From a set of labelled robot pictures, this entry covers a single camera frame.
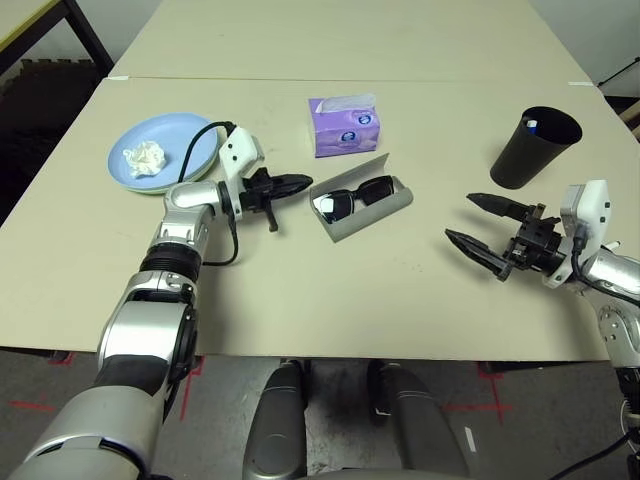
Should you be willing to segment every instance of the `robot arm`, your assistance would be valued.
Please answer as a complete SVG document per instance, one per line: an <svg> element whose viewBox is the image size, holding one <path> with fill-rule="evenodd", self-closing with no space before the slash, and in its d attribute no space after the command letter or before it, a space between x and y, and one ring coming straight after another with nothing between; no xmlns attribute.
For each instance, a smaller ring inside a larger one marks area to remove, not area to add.
<svg viewBox="0 0 640 480"><path fill-rule="evenodd" d="M264 211L271 200L311 184L304 175L271 177L257 141L236 127L220 150L225 181L178 183L147 254L109 318L94 384L62 409L10 480L152 478L157 437L180 382L195 363L197 280L209 231L227 215Z"/></svg>
<svg viewBox="0 0 640 480"><path fill-rule="evenodd" d="M446 230L465 255L507 279L512 269L536 270L543 283L567 285L594 308L598 327L618 383L628 401L630 439L640 444L640 263L612 252L618 242L602 246L611 218L605 180L572 185L560 218L541 218L544 205L523 205L482 193L467 196L482 209L521 222L502 256L468 235ZM566 237L554 231L562 220Z"/></svg>

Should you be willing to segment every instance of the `blue plate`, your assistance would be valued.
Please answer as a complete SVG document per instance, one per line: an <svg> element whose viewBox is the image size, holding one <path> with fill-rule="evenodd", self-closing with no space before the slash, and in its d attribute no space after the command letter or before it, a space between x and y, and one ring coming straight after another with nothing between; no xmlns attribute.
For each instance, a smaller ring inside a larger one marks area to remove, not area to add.
<svg viewBox="0 0 640 480"><path fill-rule="evenodd" d="M182 161L189 142L202 127L211 123L208 119L194 113L165 113L140 122L125 132L111 148L107 166L113 179L129 190L140 193L161 193L178 181ZM123 150L133 149L147 140L153 140L164 150L167 161L164 168L155 176L143 175L133 178ZM213 164L218 147L218 134L209 130L196 143L185 180L202 176Z"/></svg>

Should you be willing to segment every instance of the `black cup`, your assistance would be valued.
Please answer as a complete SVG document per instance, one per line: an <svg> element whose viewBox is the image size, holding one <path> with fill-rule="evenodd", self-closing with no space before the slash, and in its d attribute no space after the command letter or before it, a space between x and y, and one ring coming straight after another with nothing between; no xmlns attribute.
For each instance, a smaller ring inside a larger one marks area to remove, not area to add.
<svg viewBox="0 0 640 480"><path fill-rule="evenodd" d="M537 125L528 127L530 120ZM491 178L504 188L523 187L581 138L582 129L570 115L551 107L528 108L491 167Z"/></svg>

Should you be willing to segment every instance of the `black sunglasses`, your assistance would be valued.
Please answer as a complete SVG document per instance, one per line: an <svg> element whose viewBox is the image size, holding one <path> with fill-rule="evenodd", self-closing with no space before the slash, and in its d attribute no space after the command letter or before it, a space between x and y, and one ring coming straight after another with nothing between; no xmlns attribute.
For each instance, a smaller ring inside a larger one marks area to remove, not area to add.
<svg viewBox="0 0 640 480"><path fill-rule="evenodd" d="M392 193L393 178L391 175L385 175L367 180L355 191L334 190L325 193L316 198L313 204L327 223L333 223L351 215L356 200L362 200L365 205L371 205Z"/></svg>

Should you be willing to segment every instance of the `beige table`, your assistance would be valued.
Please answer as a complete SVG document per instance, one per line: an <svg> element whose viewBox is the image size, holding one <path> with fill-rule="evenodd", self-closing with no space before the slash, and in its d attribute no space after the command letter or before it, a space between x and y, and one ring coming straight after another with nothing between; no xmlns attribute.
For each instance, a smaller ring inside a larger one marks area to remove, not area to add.
<svg viewBox="0 0 640 480"><path fill-rule="evenodd" d="M314 159L306 99L374 92L382 121L376 153ZM537 104L573 115L583 140L517 192L489 166L520 112ZM468 192L545 202L565 187L609 181L607 240L640 255L639 147L590 87L387 82L104 80L0 230L0 344L94 350L163 214L161 197L125 191L106 156L138 121L171 111L233 120L256 135L273 174L322 181L390 152L388 173L414 202L334 244L300 195L239 226L240 257L201 274L199 351L238 355L492 360L606 358L586 302L550 291L533 272L505 284L462 256L445 227L501 250L517 224L465 200ZM213 177L220 176L219 168ZM230 250L225 226L208 258Z"/></svg>
<svg viewBox="0 0 640 480"><path fill-rule="evenodd" d="M165 0L111 75L589 81L526 0Z"/></svg>

